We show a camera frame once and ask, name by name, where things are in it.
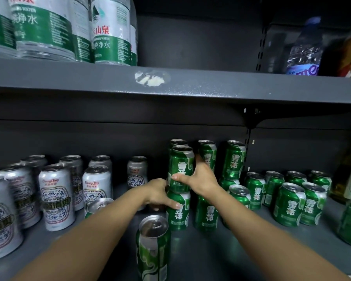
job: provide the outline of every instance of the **person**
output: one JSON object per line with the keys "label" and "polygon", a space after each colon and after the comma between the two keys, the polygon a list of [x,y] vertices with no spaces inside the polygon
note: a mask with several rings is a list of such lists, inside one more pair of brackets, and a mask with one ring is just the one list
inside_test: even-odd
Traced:
{"label": "person", "polygon": [[[173,179],[188,184],[195,193],[216,207],[266,280],[351,280],[313,250],[235,200],[218,185],[214,173],[199,155],[196,160],[192,176],[178,173],[173,175]],[[97,280],[141,205],[164,204],[174,209],[181,208],[179,203],[166,196],[165,184],[164,179],[158,178],[127,191],[61,236],[13,280]],[[91,253],[98,254],[89,258]]]}

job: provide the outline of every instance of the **shelf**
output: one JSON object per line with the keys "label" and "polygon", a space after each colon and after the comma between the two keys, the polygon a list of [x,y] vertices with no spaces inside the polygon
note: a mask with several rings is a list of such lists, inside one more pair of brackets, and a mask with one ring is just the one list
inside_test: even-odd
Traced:
{"label": "shelf", "polygon": [[[136,75],[143,75],[136,80]],[[145,75],[151,85],[139,84]],[[351,79],[0,59],[0,92],[99,92],[230,100],[351,103]]]}
{"label": "shelf", "polygon": [[[115,197],[122,195],[126,189],[126,184],[116,187]],[[343,205],[329,199],[318,226],[300,225],[297,228],[287,228],[276,223],[266,207],[257,213],[299,239],[346,274],[351,275],[351,246],[340,240],[334,233],[343,209]],[[130,222],[119,245],[113,251],[101,280],[136,279],[135,233],[140,221],[147,215],[148,213],[137,213]],[[83,210],[78,212],[77,220],[72,226],[82,220]],[[46,231],[43,220],[26,230],[24,243],[17,250],[0,259],[0,281],[10,279],[68,230],[69,228],[57,232]],[[173,232],[169,271],[170,281],[235,280],[236,276],[244,276],[248,280],[263,280],[257,266],[250,261],[238,241],[221,221],[217,230],[209,235],[197,231],[192,223],[186,231]]]}

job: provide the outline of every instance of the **water bottle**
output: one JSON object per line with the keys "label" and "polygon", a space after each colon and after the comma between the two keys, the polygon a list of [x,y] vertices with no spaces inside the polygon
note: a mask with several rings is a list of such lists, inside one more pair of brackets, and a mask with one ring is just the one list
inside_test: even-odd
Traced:
{"label": "water bottle", "polygon": [[305,22],[302,33],[291,48],[286,75],[317,76],[323,52],[322,34],[317,29],[320,17]]}

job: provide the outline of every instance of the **person's right hand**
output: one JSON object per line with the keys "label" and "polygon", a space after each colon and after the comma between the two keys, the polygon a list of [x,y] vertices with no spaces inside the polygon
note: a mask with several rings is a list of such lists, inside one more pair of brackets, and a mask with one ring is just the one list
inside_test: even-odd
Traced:
{"label": "person's right hand", "polygon": [[191,189],[195,191],[195,193],[208,199],[211,195],[213,195],[214,190],[218,189],[220,186],[217,183],[217,179],[213,171],[205,163],[201,156],[198,154],[195,158],[197,163],[192,176],[182,173],[175,173],[172,175],[172,179],[189,185]]}

